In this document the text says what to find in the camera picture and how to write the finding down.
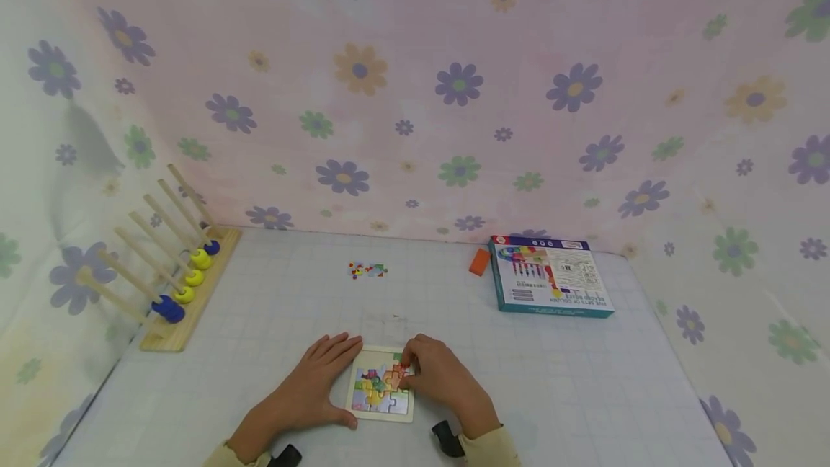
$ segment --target box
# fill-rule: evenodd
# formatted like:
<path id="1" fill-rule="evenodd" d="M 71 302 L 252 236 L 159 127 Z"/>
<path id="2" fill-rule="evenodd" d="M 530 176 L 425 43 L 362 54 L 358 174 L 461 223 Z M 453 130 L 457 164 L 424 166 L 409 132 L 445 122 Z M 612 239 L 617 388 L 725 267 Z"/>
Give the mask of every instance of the box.
<path id="1" fill-rule="evenodd" d="M 607 318 L 614 312 L 588 242 L 492 236 L 499 310 Z"/>

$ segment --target finger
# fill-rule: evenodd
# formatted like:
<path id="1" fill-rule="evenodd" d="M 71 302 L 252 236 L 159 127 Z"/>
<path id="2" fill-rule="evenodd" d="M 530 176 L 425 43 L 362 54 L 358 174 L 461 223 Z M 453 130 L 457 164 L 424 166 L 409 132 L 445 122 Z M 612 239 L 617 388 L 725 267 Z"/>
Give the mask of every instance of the finger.
<path id="1" fill-rule="evenodd" d="M 329 335 L 326 334 L 322 336 L 320 339 L 317 339 L 315 342 L 313 342 L 309 349 L 305 351 L 305 353 L 303 354 L 303 358 L 301 360 L 305 361 L 305 359 L 310 358 L 313 355 L 313 353 L 317 350 L 317 348 L 320 347 L 320 345 L 322 345 L 328 338 Z"/>
<path id="2" fill-rule="evenodd" d="M 318 346 L 315 352 L 311 354 L 311 358 L 318 359 L 323 357 L 333 346 L 337 345 L 339 342 L 345 341 L 347 337 L 349 337 L 349 332 L 340 332 L 340 334 Z"/>

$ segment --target yellow bead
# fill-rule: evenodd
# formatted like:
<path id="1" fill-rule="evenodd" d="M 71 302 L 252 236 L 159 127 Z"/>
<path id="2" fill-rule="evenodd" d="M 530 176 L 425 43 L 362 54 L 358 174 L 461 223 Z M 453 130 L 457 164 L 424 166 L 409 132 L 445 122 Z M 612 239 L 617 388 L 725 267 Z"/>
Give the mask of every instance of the yellow bead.
<path id="1" fill-rule="evenodd" d="M 174 301 L 180 305 L 190 303 L 196 297 L 196 292 L 193 292 L 192 287 L 184 287 L 182 291 L 184 292 L 173 292 Z"/>

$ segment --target sleeve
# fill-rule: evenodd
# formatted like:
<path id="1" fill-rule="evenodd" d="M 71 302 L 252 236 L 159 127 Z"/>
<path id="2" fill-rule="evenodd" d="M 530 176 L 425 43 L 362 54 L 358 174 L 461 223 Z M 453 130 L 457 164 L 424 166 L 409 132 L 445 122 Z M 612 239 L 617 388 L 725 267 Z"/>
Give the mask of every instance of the sleeve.
<path id="1" fill-rule="evenodd" d="M 521 467 L 513 439 L 503 427 L 475 440 L 461 435 L 459 441 L 470 467 Z"/>
<path id="2" fill-rule="evenodd" d="M 228 442 L 223 442 L 216 449 L 213 454 L 203 463 L 202 467 L 267 467 L 268 462 L 271 461 L 271 453 L 269 451 L 263 452 L 260 457 L 253 463 L 242 463 L 236 457 L 236 453 L 228 449 Z"/>

